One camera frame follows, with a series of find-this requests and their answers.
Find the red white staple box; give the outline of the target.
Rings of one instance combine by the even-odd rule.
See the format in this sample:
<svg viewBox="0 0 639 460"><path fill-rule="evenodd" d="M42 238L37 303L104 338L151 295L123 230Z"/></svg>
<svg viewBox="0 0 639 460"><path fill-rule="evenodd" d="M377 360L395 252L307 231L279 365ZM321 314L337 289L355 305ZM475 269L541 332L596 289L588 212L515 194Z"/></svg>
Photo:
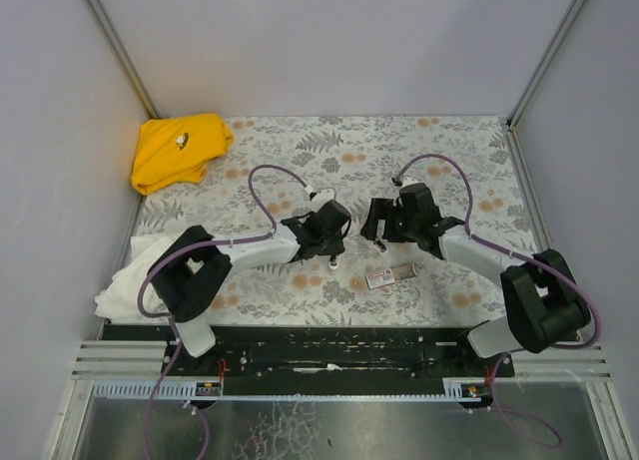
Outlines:
<svg viewBox="0 0 639 460"><path fill-rule="evenodd" d="M365 281L369 290L375 290L415 277L416 270L414 264L405 263L371 272L365 276Z"/></svg>

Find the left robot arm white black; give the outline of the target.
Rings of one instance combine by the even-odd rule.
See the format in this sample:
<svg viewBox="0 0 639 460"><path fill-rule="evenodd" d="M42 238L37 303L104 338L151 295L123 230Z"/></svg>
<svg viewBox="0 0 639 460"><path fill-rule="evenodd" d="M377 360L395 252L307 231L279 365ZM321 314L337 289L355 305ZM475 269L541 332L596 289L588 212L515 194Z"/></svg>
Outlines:
<svg viewBox="0 0 639 460"><path fill-rule="evenodd" d="M229 276L268 264L287 264L345 251L350 213L336 200L316 211L285 219L272 232L215 238L203 227L185 230L149 269L151 286L168 310L175 334L198 358L216 345L207 311Z"/></svg>

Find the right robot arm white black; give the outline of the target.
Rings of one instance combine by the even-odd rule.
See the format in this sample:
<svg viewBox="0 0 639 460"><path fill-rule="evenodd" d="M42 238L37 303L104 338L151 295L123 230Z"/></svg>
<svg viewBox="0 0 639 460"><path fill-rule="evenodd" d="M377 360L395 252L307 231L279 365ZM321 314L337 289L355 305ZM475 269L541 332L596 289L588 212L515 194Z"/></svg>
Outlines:
<svg viewBox="0 0 639 460"><path fill-rule="evenodd" d="M505 315L467 333L469 345L481 358L514 350L540 353L557 347L592 319L558 251L520 254L478 238L465 221L443 216L423 183L400 188L394 200L372 199L360 234L375 242L415 243L501 288Z"/></svg>

